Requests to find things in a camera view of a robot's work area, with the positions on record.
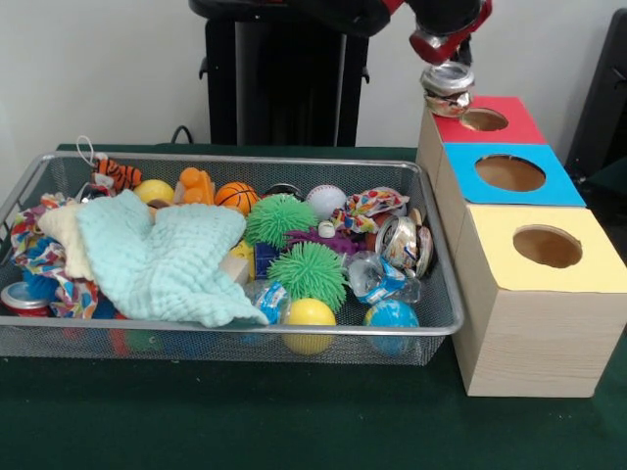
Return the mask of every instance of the stacked boxes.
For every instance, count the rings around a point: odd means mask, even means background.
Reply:
[[[627,268],[516,98],[422,122],[463,290],[469,395],[590,397],[627,322]]]

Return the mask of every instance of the table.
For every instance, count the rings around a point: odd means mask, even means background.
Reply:
[[[182,145],[98,150],[415,155]],[[468,398],[450,340],[426,367],[0,358],[0,443],[7,469],[621,469],[627,339],[593,399]]]

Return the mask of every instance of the green spiky ball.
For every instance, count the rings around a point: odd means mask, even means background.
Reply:
[[[267,277],[280,282],[292,300],[318,299],[333,311],[346,301],[342,258],[318,243],[295,245],[272,263]]]
[[[315,213],[307,203],[288,194],[275,194],[257,202],[246,223],[244,239],[251,247],[268,243],[276,250],[285,248],[285,232],[309,230],[317,224]]]

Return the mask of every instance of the light blue cloth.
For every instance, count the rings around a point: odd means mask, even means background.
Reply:
[[[131,191],[99,198],[76,215],[102,292],[128,318],[199,321],[207,327],[265,316],[218,264],[246,220],[230,209],[189,205],[157,211]]]

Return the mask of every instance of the white wall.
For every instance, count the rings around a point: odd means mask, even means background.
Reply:
[[[86,134],[209,141],[205,22],[185,0],[0,0],[0,200],[32,158]]]
[[[473,41],[477,91],[520,95],[565,158],[624,2],[494,1]],[[412,23],[404,8],[371,41],[359,145],[416,144],[424,64],[408,44]],[[0,200],[35,155],[81,133],[157,143],[184,123],[207,142],[204,55],[204,20],[184,0],[0,0]]]

